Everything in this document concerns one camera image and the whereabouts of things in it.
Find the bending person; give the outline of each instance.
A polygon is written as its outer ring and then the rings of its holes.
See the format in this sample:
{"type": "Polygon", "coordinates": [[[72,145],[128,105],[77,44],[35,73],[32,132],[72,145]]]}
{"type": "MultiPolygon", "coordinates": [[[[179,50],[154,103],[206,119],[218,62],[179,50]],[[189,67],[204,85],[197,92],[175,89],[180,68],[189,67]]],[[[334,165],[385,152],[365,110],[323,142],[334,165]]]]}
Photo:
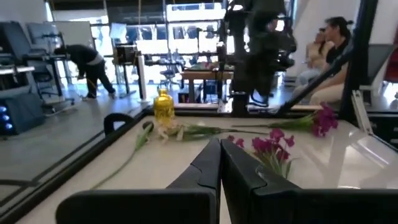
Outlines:
{"type": "Polygon", "coordinates": [[[81,44],[62,46],[54,50],[54,54],[68,54],[70,60],[79,69],[79,79],[86,74],[88,94],[85,100],[95,99],[97,96],[97,80],[100,80],[111,98],[115,98],[115,89],[106,76],[104,58],[91,47],[81,44]]]}
{"type": "MultiPolygon", "coordinates": [[[[344,49],[347,47],[349,40],[351,38],[351,32],[347,28],[347,25],[353,23],[353,21],[346,21],[344,17],[332,17],[327,19],[325,28],[325,38],[326,41],[332,41],[334,47],[332,47],[327,56],[326,64],[322,69],[322,72],[327,71],[330,65],[340,56],[344,49]]],[[[344,81],[346,79],[348,64],[342,66],[341,70],[334,74],[329,79],[321,83],[316,89],[314,89],[310,94],[310,104],[319,105],[321,102],[334,103],[341,100],[344,81]]],[[[307,86],[298,86],[293,94],[297,95],[307,86]]]]}
{"type": "Polygon", "coordinates": [[[319,76],[326,63],[326,56],[333,47],[333,42],[325,40],[325,28],[319,29],[315,41],[307,45],[305,58],[308,70],[298,75],[296,86],[307,85],[310,80],[319,76]]]}

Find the gold bottle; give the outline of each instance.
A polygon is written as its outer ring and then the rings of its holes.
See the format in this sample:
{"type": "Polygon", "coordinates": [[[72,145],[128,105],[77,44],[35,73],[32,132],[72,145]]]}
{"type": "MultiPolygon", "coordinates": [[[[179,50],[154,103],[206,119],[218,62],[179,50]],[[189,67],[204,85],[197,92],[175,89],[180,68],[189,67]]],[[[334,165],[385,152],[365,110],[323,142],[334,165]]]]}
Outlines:
{"type": "Polygon", "coordinates": [[[155,119],[159,124],[168,125],[174,119],[174,101],[166,89],[159,90],[154,100],[155,119]]]}

